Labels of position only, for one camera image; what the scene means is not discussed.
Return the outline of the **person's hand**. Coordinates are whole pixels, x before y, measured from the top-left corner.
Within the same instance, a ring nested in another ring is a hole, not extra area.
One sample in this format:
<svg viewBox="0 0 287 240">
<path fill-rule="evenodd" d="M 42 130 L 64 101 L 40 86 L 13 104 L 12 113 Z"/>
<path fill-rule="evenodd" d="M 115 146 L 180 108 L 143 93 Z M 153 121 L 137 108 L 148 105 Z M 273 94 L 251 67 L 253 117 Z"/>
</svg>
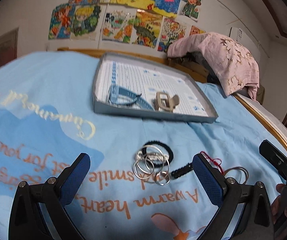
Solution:
<svg viewBox="0 0 287 240">
<path fill-rule="evenodd" d="M 275 198 L 271 205 L 271 212 L 272 212 L 272 221 L 275 224 L 276 220 L 278 219 L 278 213 L 280 212 L 281 208 L 281 193 L 283 191 L 283 188 L 285 187 L 284 184 L 277 184 L 276 185 L 276 191 L 279 193 L 279 195 Z M 284 215 L 287 217 L 287 207 L 284 210 Z"/>
</svg>

